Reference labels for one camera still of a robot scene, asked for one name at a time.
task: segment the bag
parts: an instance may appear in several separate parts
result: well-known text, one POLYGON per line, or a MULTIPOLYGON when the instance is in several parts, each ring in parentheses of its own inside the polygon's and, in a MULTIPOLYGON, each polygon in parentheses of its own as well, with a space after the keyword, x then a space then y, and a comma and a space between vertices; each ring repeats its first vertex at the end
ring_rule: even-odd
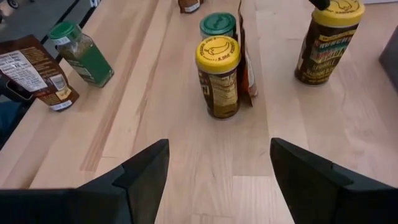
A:
POLYGON ((254 79, 254 72, 250 61, 249 53, 246 50, 246 33, 243 26, 243 16, 241 13, 242 0, 239 2, 238 16, 239 16, 239 27, 240 27, 240 44, 241 44, 241 55, 242 59, 238 66, 238 83, 240 84, 241 96, 250 102, 252 105, 251 98, 257 96, 258 90, 256 81, 254 79))
POLYGON ((33 35, 0 43, 0 75, 55 111, 69 108, 79 97, 61 67, 33 35))

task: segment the wooden table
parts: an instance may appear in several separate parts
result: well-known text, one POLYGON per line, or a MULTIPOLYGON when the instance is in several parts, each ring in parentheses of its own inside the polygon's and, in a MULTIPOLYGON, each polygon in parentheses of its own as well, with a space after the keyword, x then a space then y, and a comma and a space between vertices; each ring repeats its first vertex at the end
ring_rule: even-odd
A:
POLYGON ((253 108, 218 121, 206 112, 194 50, 205 15, 237 7, 238 0, 207 0, 188 15, 175 0, 103 1, 84 32, 115 76, 93 88, 61 62, 80 99, 62 113, 32 105, 0 151, 0 186, 78 187, 169 138, 157 223, 292 223, 269 159, 278 136, 398 187, 398 96, 377 61, 398 4, 368 6, 331 80, 310 88, 293 70, 313 7, 245 0, 259 96, 253 108))

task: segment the spice jar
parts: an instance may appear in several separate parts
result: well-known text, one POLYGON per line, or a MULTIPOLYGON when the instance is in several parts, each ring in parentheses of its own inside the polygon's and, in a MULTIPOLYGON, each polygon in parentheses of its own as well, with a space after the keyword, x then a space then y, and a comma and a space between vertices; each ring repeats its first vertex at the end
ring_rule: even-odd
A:
POLYGON ((204 0, 178 0, 181 13, 193 13, 199 9, 204 0))
POLYGON ((348 47, 365 12, 358 0, 333 0, 330 6, 312 12, 295 77, 317 86, 326 83, 348 47))
POLYGON ((227 12, 212 13, 200 21, 202 39, 214 35, 226 35, 238 41, 236 34, 236 19, 227 12))
POLYGON ((104 87, 113 76, 113 69, 93 40, 72 22, 61 22, 52 28, 50 39, 60 55, 90 85, 104 87))
POLYGON ((231 37, 209 37, 197 47, 201 89, 207 111, 215 118, 230 118, 239 110, 236 67, 240 59, 239 44, 231 37))

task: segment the brown label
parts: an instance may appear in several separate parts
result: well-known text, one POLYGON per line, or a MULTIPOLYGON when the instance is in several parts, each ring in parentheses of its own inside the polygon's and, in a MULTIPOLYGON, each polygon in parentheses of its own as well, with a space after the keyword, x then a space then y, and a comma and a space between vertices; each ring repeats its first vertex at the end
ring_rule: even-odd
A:
POLYGON ((327 82, 357 27, 325 27, 313 20, 303 41, 295 76, 308 85, 327 82))
POLYGON ((199 80, 209 114, 229 118, 239 109, 236 69, 225 74, 199 72, 199 80))
POLYGON ((33 35, 0 43, 0 74, 53 110, 65 109, 79 97, 58 63, 33 35))

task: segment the green cap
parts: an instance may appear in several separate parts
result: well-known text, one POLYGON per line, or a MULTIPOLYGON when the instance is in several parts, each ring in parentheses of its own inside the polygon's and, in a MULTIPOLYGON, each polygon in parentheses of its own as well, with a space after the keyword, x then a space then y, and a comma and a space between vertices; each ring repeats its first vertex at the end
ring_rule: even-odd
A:
POLYGON ((74 22, 61 22, 55 25, 49 34, 49 38, 54 41, 56 45, 67 44, 76 40, 81 36, 81 29, 74 22))
POLYGON ((200 30, 206 35, 225 35, 236 30, 236 19, 230 13, 212 13, 200 21, 200 30))

